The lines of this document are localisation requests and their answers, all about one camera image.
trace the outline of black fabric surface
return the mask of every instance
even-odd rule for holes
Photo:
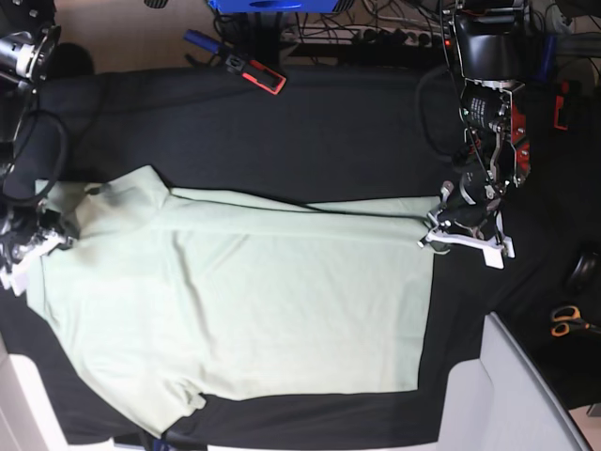
[[[432,195],[455,178],[416,134],[417,75],[334,68],[288,74],[278,97],[218,70],[109,74],[48,84],[41,107],[59,114],[73,135],[64,179],[106,181],[152,164],[174,186],[318,202]],[[461,140],[453,95],[444,81],[425,95],[430,130],[449,148]],[[594,126],[601,115],[583,104],[580,130],[549,134],[552,106],[544,94],[532,95],[528,105],[532,175],[503,212],[516,259],[498,271],[470,249],[435,258],[419,390],[240,402],[207,397],[205,409],[173,430],[199,443],[279,449],[434,442],[448,372],[478,356],[484,316],[492,310],[515,326],[566,405],[601,400],[594,368],[573,376],[546,360],[546,349],[557,349],[558,342],[549,340],[548,311],[563,302],[566,259],[583,239],[597,238],[601,225]],[[52,131],[40,124],[11,190],[23,192],[44,176],[54,144]],[[77,380],[50,329],[24,299],[9,298],[5,293],[0,299],[0,332],[11,352],[32,356],[39,366],[69,441],[93,443],[133,430]],[[598,303],[591,301],[583,313],[601,321]],[[594,350],[590,339],[581,339]],[[570,397],[577,385],[582,394]]]

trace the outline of cable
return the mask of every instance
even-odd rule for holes
[[[388,5],[382,7],[382,8],[373,8],[374,4],[373,2],[372,5],[370,6],[371,0],[362,0],[363,6],[365,8],[365,10],[367,11],[367,13],[374,17],[376,20],[380,20],[383,22],[400,22],[400,23],[408,23],[411,25],[418,25],[421,27],[425,27],[425,23],[423,23],[422,21],[418,21],[416,19],[408,19],[408,18],[404,18],[404,17],[394,17],[394,16],[382,16],[379,14],[379,12],[381,10],[383,10],[384,8],[387,8]]]
[[[420,82],[417,84],[417,87],[415,88],[415,102],[414,102],[415,103],[415,111],[417,114],[417,129],[420,132],[420,135],[422,136],[422,138],[424,139],[426,144],[428,145],[428,148],[430,150],[432,150],[434,157],[437,160],[439,160],[440,162],[445,163],[445,164],[452,163],[453,156],[440,150],[440,148],[436,145],[436,143],[432,139],[432,136],[430,135],[430,132],[426,125],[425,112],[424,112],[424,108],[423,108],[422,92],[424,91],[424,86],[426,86],[432,80],[434,80],[434,79],[440,77],[441,75],[443,75],[444,73],[446,73],[447,70],[448,70],[447,66],[438,66],[436,68],[433,68],[429,72],[427,72],[420,79]]]
[[[595,26],[598,28],[598,30],[599,30],[599,31],[598,31],[598,33],[601,33],[601,24],[600,24],[598,21],[596,21],[596,20],[594,19],[594,17],[593,17],[593,15],[592,15],[592,14],[587,14],[587,13],[588,13],[588,11],[587,11],[585,8],[583,8],[583,7],[581,7],[580,5],[577,5],[577,4],[575,4],[575,3],[572,3],[572,2],[571,2],[571,1],[569,1],[569,0],[565,0],[565,3],[567,3],[568,5],[570,5],[570,6],[571,6],[571,7],[573,7],[573,8],[576,8],[576,9],[580,10],[581,12],[584,12],[584,14],[583,14],[583,15],[584,15],[584,16],[588,16],[588,17],[589,17],[589,19],[591,19],[591,22],[593,22],[593,23],[594,23],[594,25],[595,25]],[[562,12],[562,9],[560,8],[560,6],[559,6],[557,3],[555,3],[555,2],[551,3],[550,5],[548,5],[548,6],[545,8],[545,25],[547,25],[547,15],[548,15],[548,12],[549,12],[549,11],[551,10],[551,8],[553,8],[553,7],[557,7],[557,9],[558,9],[560,12]]]
[[[594,24],[595,24],[595,26],[596,26],[596,27],[599,29],[599,31],[601,31],[601,25],[599,24],[599,22],[598,22],[598,21],[596,21],[596,20],[594,19],[594,17],[593,17],[593,16],[591,16],[591,15],[589,15],[589,19],[591,19],[591,21],[593,21],[593,23],[594,23]]]
[[[296,20],[297,20],[297,29],[299,30],[299,39],[300,39],[300,43],[301,43],[301,44],[304,44],[303,30],[304,30],[304,26],[307,24],[307,19],[308,19],[308,17],[309,17],[309,14],[305,14],[305,16],[304,16],[304,22],[303,22],[303,24],[302,24],[302,27],[301,27],[301,19],[300,19],[300,17],[299,17],[299,13],[298,13],[298,12],[295,12],[295,13],[294,13],[294,17],[295,17],[295,18],[296,18]],[[315,64],[315,65],[319,64],[319,60],[318,60],[316,57],[314,57],[314,56],[310,56],[310,59],[311,59],[311,61],[313,62],[313,64]]]
[[[563,63],[561,66],[559,66],[557,68],[557,73],[559,75],[559,73],[564,70],[565,68],[567,68],[568,66],[570,66],[573,63],[576,63],[577,61],[582,61],[583,59],[588,59],[589,62],[591,63],[591,65],[593,66],[594,70],[597,72],[598,75],[598,81],[601,81],[601,69],[599,69],[597,67],[597,65],[594,63],[593,59],[589,56],[579,56],[577,58],[571,59],[570,61]]]
[[[463,104],[462,104],[462,101],[461,101],[461,94],[459,93],[459,89],[457,89],[457,82],[456,82],[456,79],[455,79],[455,74],[453,73],[453,68],[451,67],[451,59],[449,58],[449,52],[447,50],[447,46],[444,45],[444,42],[446,40],[446,36],[445,36],[445,33],[444,33],[442,0],[439,0],[439,21],[440,21],[440,33],[441,33],[442,42],[443,42],[443,44],[442,44],[442,50],[444,52],[444,60],[446,61],[447,71],[449,72],[449,75],[451,77],[451,81],[453,82],[453,89],[455,90],[457,102],[459,103],[459,108],[463,109]],[[495,184],[493,183],[492,179],[490,178],[490,175],[488,174],[488,170],[486,169],[485,162],[482,159],[481,150],[480,150],[480,148],[478,148],[478,145],[476,144],[475,139],[473,139],[473,135],[471,133],[470,124],[468,124],[466,122],[466,119],[463,117],[463,115],[460,115],[460,117],[461,117],[461,122],[463,122],[463,125],[466,127],[466,130],[467,130],[466,135],[470,138],[470,143],[473,146],[473,153],[475,153],[476,159],[478,160],[478,164],[480,165],[480,167],[482,168],[482,170],[483,170],[483,172],[485,174],[486,183],[488,183],[493,188],[493,190],[495,190],[495,193],[499,197],[501,197],[501,193],[499,192],[499,189],[495,186]]]
[[[12,207],[32,207],[37,205],[41,200],[43,200],[58,182],[58,178],[61,176],[63,170],[65,169],[67,157],[69,155],[69,132],[65,124],[63,124],[63,121],[57,115],[45,110],[35,111],[31,113],[31,115],[37,116],[39,117],[39,119],[45,119],[48,121],[49,124],[52,124],[54,126],[54,128],[58,132],[60,139],[59,154],[56,158],[56,163],[54,164],[53,172],[48,177],[48,182],[46,183],[46,186],[44,186],[39,193],[27,198],[17,198],[11,197],[10,195],[5,194],[3,190],[0,190],[0,202],[9,204]]]

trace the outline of power strip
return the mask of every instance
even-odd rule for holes
[[[387,36],[396,39],[400,45],[425,48],[442,47],[440,33],[435,31],[431,35],[429,30],[419,28],[375,28],[374,26],[365,25],[345,25],[345,28],[332,29],[331,26],[326,26],[323,23],[309,23],[303,27],[302,37],[299,36],[299,29],[294,27],[287,29],[282,38],[288,42],[307,44],[352,44],[357,37],[360,38],[360,41],[365,42],[376,40],[380,30],[388,32]]]

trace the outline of blue box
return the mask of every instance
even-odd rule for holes
[[[233,12],[343,12],[353,0],[211,0],[222,13]]]

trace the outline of scissors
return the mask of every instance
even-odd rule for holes
[[[564,336],[575,331],[589,331],[601,334],[601,327],[595,326],[582,319],[580,309],[575,305],[565,305],[551,312],[551,321],[555,324],[551,328],[551,335]]]

